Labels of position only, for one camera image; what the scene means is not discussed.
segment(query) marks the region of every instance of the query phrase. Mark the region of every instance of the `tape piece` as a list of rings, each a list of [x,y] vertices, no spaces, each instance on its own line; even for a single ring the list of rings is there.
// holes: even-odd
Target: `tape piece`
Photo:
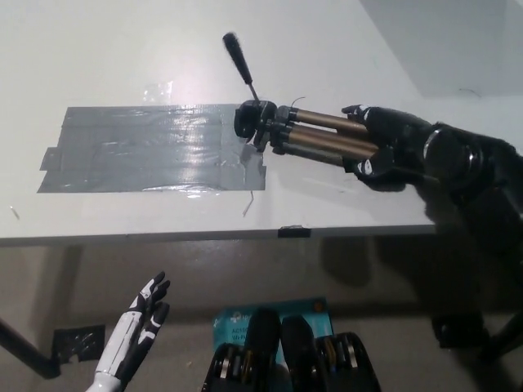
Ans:
[[[235,109],[68,108],[38,192],[264,190],[262,155],[235,135]]]

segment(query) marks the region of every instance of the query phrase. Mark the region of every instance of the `black handle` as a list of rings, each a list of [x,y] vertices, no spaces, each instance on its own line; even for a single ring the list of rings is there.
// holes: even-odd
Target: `black handle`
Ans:
[[[242,75],[245,84],[253,84],[253,78],[248,70],[247,63],[245,62],[244,53],[239,45],[238,38],[234,33],[227,33],[223,36],[223,43],[229,52],[230,58],[234,61],[236,69],[239,74]]]

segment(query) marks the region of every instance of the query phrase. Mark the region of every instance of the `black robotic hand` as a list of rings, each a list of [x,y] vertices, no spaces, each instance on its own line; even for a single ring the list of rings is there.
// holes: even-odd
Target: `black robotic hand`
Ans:
[[[506,256],[519,247],[523,158],[512,145],[392,109],[353,105],[342,112],[365,125],[379,148],[364,161],[346,161],[346,171],[375,189],[437,180],[487,252]]]
[[[418,151],[432,125],[412,114],[393,109],[352,105],[342,109],[351,121],[365,125],[377,153],[363,161],[346,159],[347,172],[374,189],[416,182],[424,173]]]

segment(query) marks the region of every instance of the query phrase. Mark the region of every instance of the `robotic hand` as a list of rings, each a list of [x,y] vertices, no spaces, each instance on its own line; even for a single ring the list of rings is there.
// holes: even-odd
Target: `robotic hand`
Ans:
[[[378,147],[368,158],[344,161],[346,171],[371,187],[421,177],[437,180],[477,243],[519,265],[523,158],[512,145],[392,109],[353,105],[342,112],[365,126]]]
[[[122,314],[96,367],[87,392],[124,391],[154,343],[169,313],[160,302],[171,284],[161,272],[152,278]]]

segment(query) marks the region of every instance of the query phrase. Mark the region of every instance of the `wire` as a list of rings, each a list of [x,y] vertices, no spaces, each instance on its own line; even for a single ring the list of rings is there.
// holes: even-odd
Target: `wire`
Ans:
[[[292,104],[291,104],[291,108],[294,106],[294,104],[295,104],[298,100],[302,100],[302,99],[304,99],[304,98],[306,98],[306,97],[305,97],[305,96],[299,96],[297,99],[295,99],[295,100],[292,102]]]

